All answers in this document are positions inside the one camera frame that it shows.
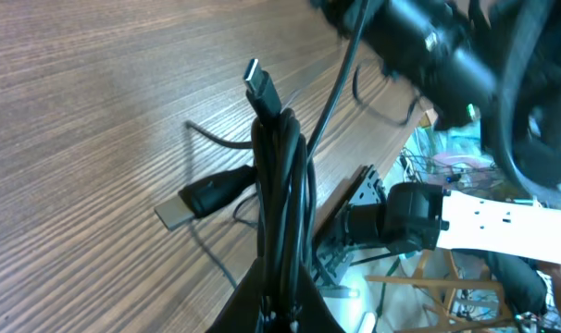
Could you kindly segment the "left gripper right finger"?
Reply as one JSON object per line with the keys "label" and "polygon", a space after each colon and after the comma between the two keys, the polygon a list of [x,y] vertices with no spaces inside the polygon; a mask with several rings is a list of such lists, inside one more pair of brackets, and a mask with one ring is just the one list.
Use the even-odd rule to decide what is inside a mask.
{"label": "left gripper right finger", "polygon": [[300,333],[343,333],[314,284],[309,271],[299,265],[295,299],[301,309],[297,315]]}

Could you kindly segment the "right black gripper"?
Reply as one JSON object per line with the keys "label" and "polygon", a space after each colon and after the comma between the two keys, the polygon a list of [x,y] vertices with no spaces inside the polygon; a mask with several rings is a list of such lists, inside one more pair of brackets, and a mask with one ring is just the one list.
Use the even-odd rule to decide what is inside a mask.
{"label": "right black gripper", "polygon": [[443,0],[316,0],[341,35],[355,32],[366,10],[362,40],[387,69],[408,79],[428,98],[444,127],[463,127],[492,116],[497,86],[487,56],[489,24],[478,1],[467,11]]}

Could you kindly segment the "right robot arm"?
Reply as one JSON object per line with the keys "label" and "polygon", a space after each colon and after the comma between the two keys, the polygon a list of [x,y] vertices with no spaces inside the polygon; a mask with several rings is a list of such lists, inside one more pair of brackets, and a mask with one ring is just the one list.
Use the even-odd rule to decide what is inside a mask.
{"label": "right robot arm", "polygon": [[479,121],[502,173],[545,208],[404,182],[345,203],[314,241],[321,276],[349,250],[470,250],[561,264],[561,1],[320,1],[343,35],[428,98],[442,130]]}

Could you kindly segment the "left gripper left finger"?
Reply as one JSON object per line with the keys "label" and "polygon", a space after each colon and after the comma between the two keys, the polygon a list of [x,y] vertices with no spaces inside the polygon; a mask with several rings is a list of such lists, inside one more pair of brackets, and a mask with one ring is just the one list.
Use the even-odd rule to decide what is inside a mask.
{"label": "left gripper left finger", "polygon": [[260,333],[264,331],[262,258],[256,258],[206,333]]}

